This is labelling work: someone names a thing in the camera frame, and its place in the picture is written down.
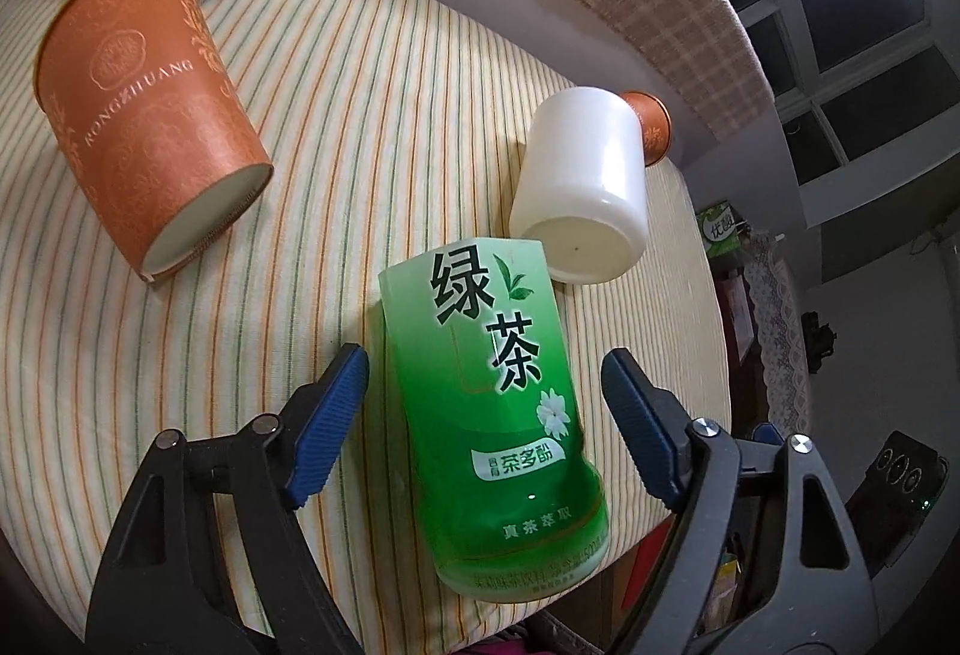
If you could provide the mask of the orange paper cup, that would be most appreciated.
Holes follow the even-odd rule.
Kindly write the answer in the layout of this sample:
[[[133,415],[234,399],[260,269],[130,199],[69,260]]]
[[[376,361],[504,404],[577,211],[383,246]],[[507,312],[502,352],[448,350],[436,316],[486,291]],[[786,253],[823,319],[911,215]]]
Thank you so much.
[[[672,119],[669,109],[659,100],[658,96],[646,91],[622,91],[620,98],[630,104],[640,121],[641,135],[643,135],[644,164],[652,166],[661,161],[672,143]]]
[[[146,283],[197,257],[274,175],[199,0],[66,0],[32,86],[89,205]]]

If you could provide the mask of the orange paper cup far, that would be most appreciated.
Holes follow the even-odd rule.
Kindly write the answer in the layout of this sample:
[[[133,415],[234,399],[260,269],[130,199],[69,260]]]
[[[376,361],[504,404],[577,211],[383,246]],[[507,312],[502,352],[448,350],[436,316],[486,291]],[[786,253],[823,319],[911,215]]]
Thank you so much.
[[[643,135],[644,164],[652,166],[661,161],[672,143],[672,119],[669,109],[659,100],[658,96],[646,91],[622,91],[620,98],[630,104],[640,121],[641,135]]]

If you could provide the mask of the striped yellow tablecloth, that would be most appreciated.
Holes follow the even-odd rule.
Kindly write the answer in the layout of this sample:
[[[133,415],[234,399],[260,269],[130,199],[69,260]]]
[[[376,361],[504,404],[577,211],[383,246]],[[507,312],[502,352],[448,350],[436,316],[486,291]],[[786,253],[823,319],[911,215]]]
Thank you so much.
[[[432,0],[202,0],[274,160],[262,199],[171,280],[128,267],[57,150],[32,66],[64,0],[2,0],[2,530],[80,634],[133,473],[164,428],[233,434],[361,343],[371,384],[304,536],[370,653],[446,653],[537,605],[439,582],[413,518],[404,415],[382,375],[377,275],[500,236],[535,107],[571,85]],[[647,169],[651,242],[624,277],[558,286],[586,453],[612,517],[602,567],[665,517],[599,385],[630,348],[690,413],[729,424],[715,291],[682,173]]]

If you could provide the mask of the green tea bottle cup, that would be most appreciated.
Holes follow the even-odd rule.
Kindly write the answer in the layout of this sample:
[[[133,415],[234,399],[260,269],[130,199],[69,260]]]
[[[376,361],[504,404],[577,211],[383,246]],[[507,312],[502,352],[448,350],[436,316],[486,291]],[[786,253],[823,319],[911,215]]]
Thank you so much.
[[[439,579],[490,603],[579,584],[608,515],[542,245],[454,242],[386,268],[379,288]]]

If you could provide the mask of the orange paper cup near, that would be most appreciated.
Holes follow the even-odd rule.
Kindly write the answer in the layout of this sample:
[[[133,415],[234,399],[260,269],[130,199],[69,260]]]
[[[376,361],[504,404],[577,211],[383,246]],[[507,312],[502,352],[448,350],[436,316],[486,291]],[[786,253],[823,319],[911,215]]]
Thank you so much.
[[[199,0],[66,0],[32,86],[89,205],[146,283],[197,257],[274,175]]]

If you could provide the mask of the lace covered side table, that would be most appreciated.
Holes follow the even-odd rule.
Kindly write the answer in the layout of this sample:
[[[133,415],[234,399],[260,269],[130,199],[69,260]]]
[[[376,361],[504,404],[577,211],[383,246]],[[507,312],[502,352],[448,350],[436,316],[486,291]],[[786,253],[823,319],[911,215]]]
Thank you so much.
[[[782,434],[809,434],[812,385],[799,299],[775,236],[755,233],[748,239],[743,276],[757,330],[768,421]]]

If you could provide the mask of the white plastic cup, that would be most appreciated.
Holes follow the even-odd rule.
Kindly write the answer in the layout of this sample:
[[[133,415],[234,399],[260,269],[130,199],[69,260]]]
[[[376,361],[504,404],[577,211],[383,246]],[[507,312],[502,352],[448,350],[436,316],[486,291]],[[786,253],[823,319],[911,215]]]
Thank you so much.
[[[551,278],[615,280],[649,242],[640,119],[596,86],[551,95],[534,112],[509,234],[544,246]]]

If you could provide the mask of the black device with lights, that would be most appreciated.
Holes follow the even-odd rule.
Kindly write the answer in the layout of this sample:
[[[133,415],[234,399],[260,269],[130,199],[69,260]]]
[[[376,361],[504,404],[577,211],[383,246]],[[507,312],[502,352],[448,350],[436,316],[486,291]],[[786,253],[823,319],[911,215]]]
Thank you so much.
[[[846,502],[871,577],[907,551],[949,479],[949,462],[937,450],[901,431],[885,440],[861,485]]]

